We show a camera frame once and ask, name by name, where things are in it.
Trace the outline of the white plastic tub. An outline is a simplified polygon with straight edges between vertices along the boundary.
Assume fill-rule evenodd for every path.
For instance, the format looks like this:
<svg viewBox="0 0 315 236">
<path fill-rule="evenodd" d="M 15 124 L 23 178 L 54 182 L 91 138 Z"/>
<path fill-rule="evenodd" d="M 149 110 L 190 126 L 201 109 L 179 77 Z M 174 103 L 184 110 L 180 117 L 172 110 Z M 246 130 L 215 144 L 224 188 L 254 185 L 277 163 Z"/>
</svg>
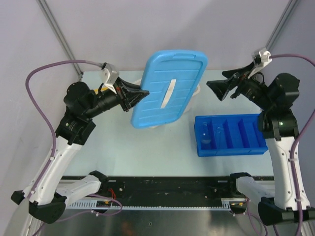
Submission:
<svg viewBox="0 0 315 236">
<path fill-rule="evenodd" d="M 138 79 L 136 80 L 135 82 L 133 82 L 134 84 L 136 85 L 140 85 L 141 84 L 141 79 Z M 200 85 L 198 84 L 189 103 L 187 104 L 186 106 L 186 109 L 184 110 L 183 114 L 185 114 L 186 112 L 188 112 L 192 107 L 193 107 L 193 104 L 194 104 L 194 101 L 196 100 L 196 96 L 200 93 Z M 159 125 L 156 125 L 156 126 L 150 126 L 151 129 L 154 129 L 156 127 L 158 127 Z"/>
</svg>

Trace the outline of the blue plastic lid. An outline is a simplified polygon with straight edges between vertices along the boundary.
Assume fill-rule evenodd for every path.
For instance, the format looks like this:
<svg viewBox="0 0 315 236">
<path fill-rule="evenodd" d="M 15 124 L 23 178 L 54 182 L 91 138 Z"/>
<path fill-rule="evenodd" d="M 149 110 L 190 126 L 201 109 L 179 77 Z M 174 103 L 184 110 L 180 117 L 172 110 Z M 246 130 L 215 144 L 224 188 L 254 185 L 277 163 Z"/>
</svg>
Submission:
<svg viewBox="0 0 315 236">
<path fill-rule="evenodd" d="M 149 95 L 134 108 L 134 128 L 160 126 L 177 121 L 189 104 L 208 64 L 203 52 L 158 51 L 148 59 L 141 81 Z"/>
</svg>

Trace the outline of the clear watch glass dish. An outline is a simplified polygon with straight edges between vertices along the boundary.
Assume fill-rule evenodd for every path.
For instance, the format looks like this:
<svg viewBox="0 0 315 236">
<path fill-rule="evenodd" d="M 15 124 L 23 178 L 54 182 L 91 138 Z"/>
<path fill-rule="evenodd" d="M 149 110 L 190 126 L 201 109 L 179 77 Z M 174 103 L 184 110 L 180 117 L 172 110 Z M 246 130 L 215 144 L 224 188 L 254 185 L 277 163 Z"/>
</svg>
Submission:
<svg viewBox="0 0 315 236">
<path fill-rule="evenodd" d="M 209 125 L 207 123 L 203 123 L 200 127 L 200 132 L 201 132 L 201 144 L 209 145 L 212 140 Z"/>
</svg>

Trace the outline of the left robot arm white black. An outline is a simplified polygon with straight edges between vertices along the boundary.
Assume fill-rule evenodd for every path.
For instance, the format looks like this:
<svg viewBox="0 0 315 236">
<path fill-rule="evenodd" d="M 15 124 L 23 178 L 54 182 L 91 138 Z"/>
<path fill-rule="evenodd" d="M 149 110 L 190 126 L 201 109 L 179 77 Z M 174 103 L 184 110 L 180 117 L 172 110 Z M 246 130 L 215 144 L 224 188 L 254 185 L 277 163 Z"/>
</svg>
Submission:
<svg viewBox="0 0 315 236">
<path fill-rule="evenodd" d="M 108 177 L 92 171 L 86 177 L 59 188 L 58 184 L 76 153 L 86 143 L 96 127 L 93 118 L 116 106 L 128 112 L 149 91 L 139 85 L 117 78 L 113 90 L 94 91 L 84 82 L 71 84 L 63 101 L 66 104 L 64 117 L 53 131 L 53 144 L 49 154 L 31 184 L 24 190 L 14 191 L 11 199 L 16 204 L 29 201 L 29 214 L 46 223 L 56 222 L 66 207 L 86 196 L 108 193 Z"/>
</svg>

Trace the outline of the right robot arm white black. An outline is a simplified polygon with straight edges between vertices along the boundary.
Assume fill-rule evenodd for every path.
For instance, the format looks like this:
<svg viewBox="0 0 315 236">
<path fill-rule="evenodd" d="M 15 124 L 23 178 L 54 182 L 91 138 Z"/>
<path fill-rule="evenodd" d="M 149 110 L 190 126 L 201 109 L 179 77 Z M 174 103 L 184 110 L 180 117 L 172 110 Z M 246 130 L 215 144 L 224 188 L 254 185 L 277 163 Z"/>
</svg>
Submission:
<svg viewBox="0 0 315 236">
<path fill-rule="evenodd" d="M 222 101 L 231 90 L 231 98 L 243 95 L 261 109 L 258 130 L 268 147 L 274 174 L 275 192 L 271 193 L 248 173 L 231 174 L 227 192 L 232 197 L 245 195 L 257 204 L 258 214 L 266 226 L 301 223 L 315 218 L 315 209 L 304 191 L 299 167 L 298 144 L 301 132 L 291 110 L 299 96 L 300 81 L 288 73 L 280 73 L 267 86 L 255 77 L 260 69 L 254 63 L 222 72 L 223 80 L 206 85 Z"/>
</svg>

